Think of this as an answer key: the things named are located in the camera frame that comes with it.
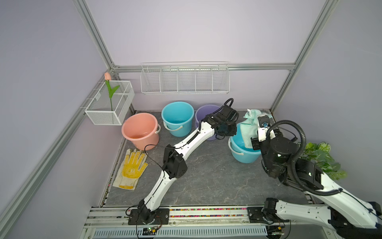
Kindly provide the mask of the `teal bucket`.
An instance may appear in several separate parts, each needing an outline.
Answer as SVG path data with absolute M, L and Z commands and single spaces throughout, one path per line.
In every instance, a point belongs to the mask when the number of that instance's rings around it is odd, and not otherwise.
M 172 102 L 161 111 L 163 125 L 175 137 L 185 137 L 192 130 L 194 108 L 187 102 Z
M 236 135 L 229 138 L 228 147 L 231 150 L 232 156 L 237 161 L 245 164 L 250 164 L 255 162 L 261 156 L 261 151 L 245 147 L 240 125 L 241 123 L 237 124 Z

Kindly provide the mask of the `mint green cloth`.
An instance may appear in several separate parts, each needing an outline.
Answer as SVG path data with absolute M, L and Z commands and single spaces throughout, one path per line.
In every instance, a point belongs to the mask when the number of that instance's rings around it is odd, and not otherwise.
M 245 114 L 244 118 L 245 121 L 240 123 L 240 131 L 241 135 L 244 141 L 244 146 L 246 148 L 253 148 L 251 139 L 258 138 L 260 142 L 266 140 L 266 130 L 261 129 L 260 130 L 260 136 L 258 136 L 258 129 L 259 129 L 259 116 L 268 116 L 269 119 L 271 119 L 273 116 L 271 114 L 267 114 L 265 112 L 262 112 L 258 109 L 253 110 L 247 110 L 247 113 Z

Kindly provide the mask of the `purple bucket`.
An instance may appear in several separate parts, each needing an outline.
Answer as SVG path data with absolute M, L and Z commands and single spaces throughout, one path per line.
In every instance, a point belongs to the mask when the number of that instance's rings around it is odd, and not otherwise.
M 200 122 L 203 120 L 208 114 L 214 113 L 220 108 L 220 106 L 217 105 L 204 105 L 198 108 L 198 110 L 195 113 L 195 127 L 196 129 L 200 128 Z

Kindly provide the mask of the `pink plastic bucket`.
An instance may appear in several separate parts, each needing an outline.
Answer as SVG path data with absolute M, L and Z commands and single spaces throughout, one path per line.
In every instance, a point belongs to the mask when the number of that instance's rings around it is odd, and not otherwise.
M 151 150 L 159 142 L 161 126 L 156 117 L 149 113 L 130 116 L 122 125 L 122 135 L 139 150 Z

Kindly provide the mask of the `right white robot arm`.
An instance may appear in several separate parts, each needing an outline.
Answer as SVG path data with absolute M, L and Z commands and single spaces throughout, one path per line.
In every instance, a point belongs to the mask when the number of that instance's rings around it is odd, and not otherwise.
M 335 183 L 324 171 L 303 158 L 306 138 L 295 143 L 279 134 L 251 140 L 262 154 L 266 174 L 321 201 L 321 204 L 300 205 L 276 198 L 267 198 L 261 216 L 267 222 L 297 220 L 331 230 L 344 239 L 380 239 L 381 206 L 365 202 Z

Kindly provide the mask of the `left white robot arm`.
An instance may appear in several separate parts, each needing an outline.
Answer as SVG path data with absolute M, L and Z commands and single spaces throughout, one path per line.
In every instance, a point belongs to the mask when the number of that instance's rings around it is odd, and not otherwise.
M 171 185 L 187 171 L 186 160 L 191 153 L 212 136 L 222 138 L 236 135 L 238 112 L 229 105 L 200 121 L 199 127 L 181 142 L 165 146 L 162 173 L 150 193 L 142 199 L 137 207 L 138 219 L 144 224 L 151 224 L 156 219 L 162 199 Z

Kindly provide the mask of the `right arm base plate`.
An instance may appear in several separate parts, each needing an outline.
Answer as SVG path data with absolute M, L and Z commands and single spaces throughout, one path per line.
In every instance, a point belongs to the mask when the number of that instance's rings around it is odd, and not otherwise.
M 277 210 L 264 207 L 248 207 L 250 223 L 263 223 L 271 225 L 274 223 L 288 223 L 290 220 L 281 219 L 276 215 Z

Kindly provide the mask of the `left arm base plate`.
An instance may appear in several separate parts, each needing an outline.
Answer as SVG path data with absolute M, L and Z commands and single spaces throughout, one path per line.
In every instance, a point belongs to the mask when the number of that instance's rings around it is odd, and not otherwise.
M 169 209 L 157 209 L 154 212 L 133 209 L 130 211 L 129 225 L 167 225 L 170 219 Z

